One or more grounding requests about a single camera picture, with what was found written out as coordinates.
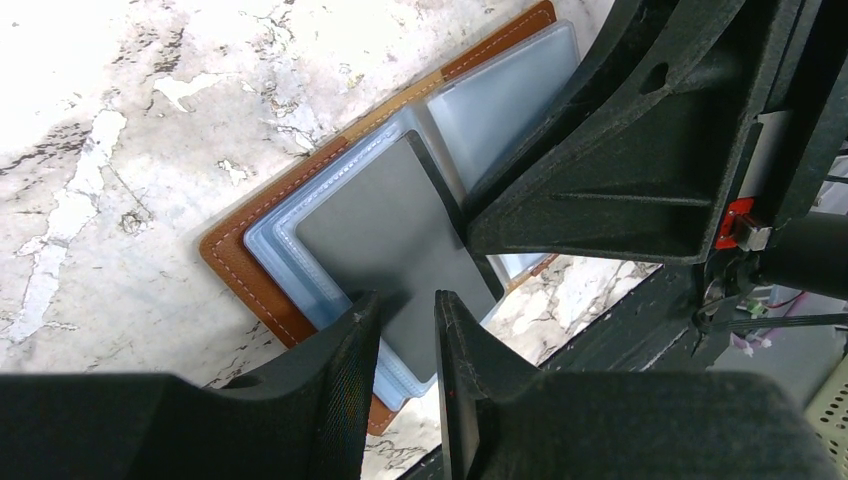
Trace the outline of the dark grey credit card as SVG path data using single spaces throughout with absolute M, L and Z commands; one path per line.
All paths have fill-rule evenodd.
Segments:
M 457 293 L 477 320 L 505 293 L 491 263 L 467 250 L 463 226 L 423 139 L 410 130 L 295 229 L 344 293 L 377 292 L 390 363 L 415 390 L 436 373 L 436 292 Z

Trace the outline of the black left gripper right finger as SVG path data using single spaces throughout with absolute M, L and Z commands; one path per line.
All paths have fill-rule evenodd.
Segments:
M 544 371 L 435 295 L 448 479 L 835 479 L 797 405 L 744 372 Z

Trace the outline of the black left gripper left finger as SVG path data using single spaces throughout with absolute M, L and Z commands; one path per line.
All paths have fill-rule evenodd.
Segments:
M 379 298 L 221 388 L 164 373 L 1 378 L 5 479 L 356 479 Z

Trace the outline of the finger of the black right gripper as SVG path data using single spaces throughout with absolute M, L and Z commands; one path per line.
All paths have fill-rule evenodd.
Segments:
M 617 1 L 466 203 L 477 254 L 692 265 L 714 247 L 800 1 Z

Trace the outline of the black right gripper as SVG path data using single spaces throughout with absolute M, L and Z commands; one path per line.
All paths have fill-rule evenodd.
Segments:
M 748 1 L 742 17 L 767 70 L 741 156 L 741 195 L 780 229 L 811 208 L 847 135 L 847 4 Z

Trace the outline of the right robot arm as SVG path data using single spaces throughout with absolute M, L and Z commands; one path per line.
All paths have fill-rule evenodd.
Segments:
M 843 298 L 847 218 L 812 205 L 846 136 L 845 2 L 617 1 L 472 190 L 469 245 Z

